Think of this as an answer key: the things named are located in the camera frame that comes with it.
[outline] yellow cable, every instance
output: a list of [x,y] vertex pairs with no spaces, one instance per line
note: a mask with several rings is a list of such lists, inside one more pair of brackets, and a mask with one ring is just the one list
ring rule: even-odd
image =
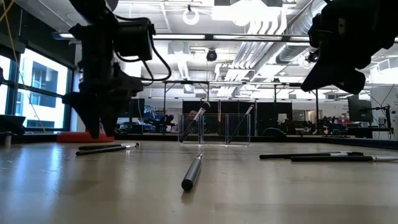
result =
[[42,121],[40,120],[39,116],[37,115],[36,110],[35,110],[35,107],[33,106],[32,102],[31,102],[31,100],[30,100],[30,95],[29,95],[29,93],[28,93],[28,91],[27,91],[27,89],[26,89],[26,86],[25,86],[24,77],[22,76],[21,70],[19,69],[18,57],[17,57],[17,53],[16,53],[16,51],[15,51],[14,41],[13,41],[13,39],[12,39],[12,34],[11,34],[11,29],[10,29],[10,23],[8,22],[8,16],[7,16],[7,12],[8,12],[8,10],[10,10],[10,8],[11,8],[11,6],[12,6],[13,3],[14,3],[14,0],[11,1],[10,5],[9,5],[8,8],[6,9],[6,3],[3,2],[2,7],[3,7],[3,9],[4,9],[4,14],[0,17],[0,22],[2,21],[2,19],[3,19],[4,17],[6,18],[7,29],[8,29],[8,36],[10,37],[12,52],[14,53],[15,62],[17,63],[18,73],[19,73],[19,76],[20,76],[20,78],[21,78],[22,85],[24,86],[26,95],[27,95],[27,97],[28,97],[28,99],[29,99],[29,104],[32,106],[33,112],[35,113],[35,116],[36,116],[37,120],[39,121],[39,123],[40,123],[40,125],[41,125],[43,131],[45,132],[45,128],[44,128],[44,126],[43,126],[43,123],[42,123]]

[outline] computer monitor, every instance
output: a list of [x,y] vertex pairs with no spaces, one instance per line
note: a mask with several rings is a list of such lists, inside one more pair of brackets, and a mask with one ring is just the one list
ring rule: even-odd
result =
[[351,121],[373,122],[372,103],[368,100],[360,100],[358,95],[348,99],[349,119]]
[[132,118],[143,118],[145,108],[145,99],[131,99],[130,102],[126,102],[120,112],[119,118],[129,118],[130,114]]

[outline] table surface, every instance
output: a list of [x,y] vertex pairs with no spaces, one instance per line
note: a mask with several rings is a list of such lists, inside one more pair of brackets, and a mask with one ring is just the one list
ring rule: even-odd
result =
[[[76,157],[81,144],[0,149],[0,223],[397,223],[398,162],[291,163],[260,154],[398,151],[261,143],[139,149]],[[192,192],[181,181],[197,154]]]

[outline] marker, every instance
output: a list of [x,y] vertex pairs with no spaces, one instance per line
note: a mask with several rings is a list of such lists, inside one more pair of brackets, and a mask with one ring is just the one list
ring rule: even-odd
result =
[[127,148],[130,148],[132,146],[117,146],[117,147],[107,147],[104,149],[93,149],[93,150],[87,150],[87,151],[78,151],[76,152],[76,156],[84,156],[84,155],[90,155],[90,154],[97,154],[97,153],[103,153],[103,152],[115,152],[115,151],[122,151]]
[[190,191],[195,185],[195,181],[201,169],[202,155],[203,154],[200,154],[195,158],[195,160],[192,162],[191,166],[189,167],[187,174],[185,174],[185,177],[181,182],[181,187],[185,191]]
[[308,156],[291,157],[293,162],[388,162],[398,161],[394,156]]
[[98,146],[80,146],[80,147],[79,147],[79,150],[104,149],[104,148],[107,148],[107,147],[118,147],[118,146],[139,147],[139,143],[112,144],[112,145],[98,145]]
[[321,153],[297,153],[297,154],[269,154],[260,155],[260,159],[290,159],[298,156],[363,156],[363,152],[321,152]]

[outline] camera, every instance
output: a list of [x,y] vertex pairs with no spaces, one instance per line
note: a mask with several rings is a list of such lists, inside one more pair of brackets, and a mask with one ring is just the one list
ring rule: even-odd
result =
[[217,60],[217,53],[215,49],[210,49],[209,52],[207,53],[207,57],[206,57],[208,62],[214,62],[215,60]]

